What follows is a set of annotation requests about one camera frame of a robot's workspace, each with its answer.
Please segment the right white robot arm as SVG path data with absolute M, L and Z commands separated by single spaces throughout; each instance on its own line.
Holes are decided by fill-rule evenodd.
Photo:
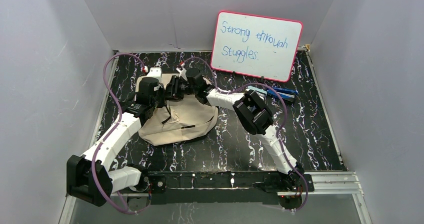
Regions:
M 225 91 L 207 83 L 200 71 L 190 68 L 184 76 L 173 75 L 165 85 L 167 100 L 181 100 L 193 94 L 199 103 L 234 111 L 244 129 L 256 136 L 271 155 L 277 171 L 282 175 L 282 186 L 295 191 L 302 183 L 303 167 L 278 137 L 273 114 L 260 95 L 253 90 Z

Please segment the beige canvas backpack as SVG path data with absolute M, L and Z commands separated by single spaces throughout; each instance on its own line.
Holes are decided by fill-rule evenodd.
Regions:
M 193 94 L 183 91 L 182 100 L 166 100 L 138 131 L 146 142 L 166 145 L 190 141 L 206 135 L 217 123 L 218 108 L 201 104 Z

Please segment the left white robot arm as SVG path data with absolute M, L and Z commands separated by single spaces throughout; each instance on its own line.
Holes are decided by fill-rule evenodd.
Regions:
M 145 192 L 151 184 L 145 168 L 128 164 L 110 170 L 127 141 L 149 120 L 154 110 L 164 105 L 164 88 L 156 77 L 144 77 L 134 97 L 119 108 L 120 114 L 102 137 L 80 156 L 66 163 L 68 195 L 101 207 L 111 194 L 126 188 Z

